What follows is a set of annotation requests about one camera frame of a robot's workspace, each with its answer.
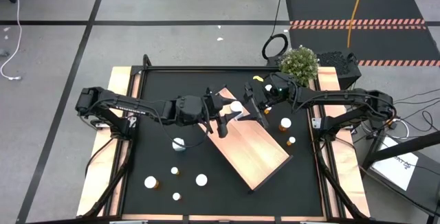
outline black mat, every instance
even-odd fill
[[[286,0],[290,21],[350,19],[356,0]],[[360,0],[357,19],[422,19],[414,0]]]
[[[347,48],[348,30],[292,29],[291,46],[315,53]],[[428,30],[352,30],[351,51],[359,60],[439,60]]]
[[[208,85],[222,84],[228,84],[228,89],[239,98],[243,95],[244,82],[252,82],[256,74],[264,76],[267,73],[151,71],[146,77],[142,99],[200,96]],[[177,153],[159,124],[142,117],[122,213],[322,216],[307,113],[300,111],[290,117],[293,128],[288,133],[281,133],[278,123],[282,117],[290,116],[289,111],[288,104],[274,107],[268,115],[268,132],[294,157],[253,194],[248,194],[249,187],[209,139],[201,146]],[[203,136],[198,126],[168,126],[166,129],[172,137],[184,138],[187,143],[198,142]],[[285,144],[289,136],[296,137],[293,147]],[[173,166],[181,171],[178,177],[170,173]],[[208,177],[207,186],[202,188],[195,184],[195,177],[200,173]],[[149,175],[160,181],[158,190],[145,188],[144,180]],[[182,195],[181,201],[172,199],[174,192]]]

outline black floor stripe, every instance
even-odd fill
[[[79,65],[81,63],[81,59],[84,54],[85,47],[87,45],[87,41],[89,40],[90,32],[93,27],[93,22],[95,21],[96,15],[98,13],[99,6],[102,0],[95,0],[93,5],[93,9],[91,11],[89,21],[85,28],[84,34],[82,36],[81,42],[78,46],[78,51],[76,52],[74,62],[72,63],[69,76],[67,77],[66,85],[63,90],[63,94],[61,95],[60,102],[58,103],[58,107],[56,108],[54,119],[52,120],[52,124],[50,125],[49,133],[47,134],[43,149],[41,151],[40,157],[38,159],[38,163],[36,165],[34,174],[32,175],[31,182],[29,184],[29,188],[27,189],[25,198],[21,205],[21,209],[19,215],[16,219],[16,224],[25,223],[28,218],[28,214],[30,208],[32,206],[32,202],[34,201],[34,197],[36,194],[36,190],[41,181],[41,177],[43,176],[44,168],[46,167],[47,160],[49,159],[49,154],[52,149],[52,145],[55,140],[56,132],[60,125],[61,117],[63,116],[64,109],[67,104],[67,99],[69,98],[70,91],[72,90],[72,86],[74,84],[74,80],[76,77],[76,73],[78,71]]]
[[[88,21],[20,21],[21,25],[87,25]],[[17,25],[16,21],[0,21],[0,25]]]
[[[94,25],[172,26],[172,25],[273,25],[274,21],[210,20],[210,21],[95,21]],[[289,25],[289,21],[277,21],[277,25]]]
[[[88,21],[20,21],[21,25],[87,25]],[[273,25],[265,20],[209,20],[209,21],[94,21],[92,25],[108,26],[174,26],[174,25]],[[277,21],[289,25],[289,21]],[[16,21],[0,21],[0,25],[17,25]]]
[[[440,21],[426,21],[427,26],[440,26]]]

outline black tabletop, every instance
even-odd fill
[[[245,82],[252,82],[256,74],[268,71],[150,71],[142,90],[142,99],[172,99],[181,95],[203,95],[206,87],[228,85],[236,98],[241,98]],[[263,93],[254,85],[255,95]],[[281,118],[289,117],[292,127],[278,130]],[[256,192],[234,170],[217,147],[207,139],[202,145],[175,152],[159,124],[141,117],[135,141],[133,169],[129,173],[124,196],[123,214],[205,214],[233,216],[322,216],[318,172],[312,154],[311,137],[306,110],[291,115],[288,103],[279,104],[267,116],[269,134],[293,155],[273,177]],[[172,137],[180,137],[187,144],[203,137],[199,126],[167,126]],[[294,146],[287,146],[288,137],[294,136]],[[176,166],[180,175],[171,174]],[[208,184],[195,183],[198,174],[208,177]],[[144,186],[144,180],[154,176],[159,188]],[[181,194],[174,201],[174,192]]]

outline white cable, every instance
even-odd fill
[[[410,129],[409,129],[408,125],[405,123],[405,121],[403,121],[403,120],[401,120],[399,118],[395,118],[395,119],[393,119],[393,122],[401,122],[405,126],[405,128],[406,128],[406,136],[404,136],[404,137],[396,137],[394,135],[389,135],[389,134],[388,134],[388,136],[390,136],[390,137],[392,137],[394,139],[408,139],[408,137],[410,136]],[[371,133],[371,131],[368,130],[366,127],[364,127],[364,125],[362,125],[362,123],[363,122],[360,123],[360,126],[365,131],[365,133]]]
[[[21,33],[23,31],[23,29],[21,28],[21,24],[20,24],[20,0],[16,0],[16,21],[17,24],[19,24],[19,29],[20,29],[20,34],[19,34],[19,42],[16,44],[16,49],[15,52],[11,55],[11,57],[9,57],[9,59],[7,59],[1,66],[0,68],[0,73],[4,78],[7,78],[8,80],[21,80],[21,76],[15,76],[15,77],[11,77],[11,76],[7,76],[3,73],[3,68],[5,67],[6,64],[8,64],[9,61],[11,61],[12,58],[14,58],[15,54],[18,52],[19,48],[20,48],[20,43],[21,43]]]

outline white paper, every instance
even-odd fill
[[[385,137],[380,150],[397,145],[397,142],[389,137]],[[399,155],[394,158],[377,161],[372,165],[372,169],[386,177],[403,190],[408,188],[411,177],[414,173],[414,166],[417,165],[419,158],[412,153]]]

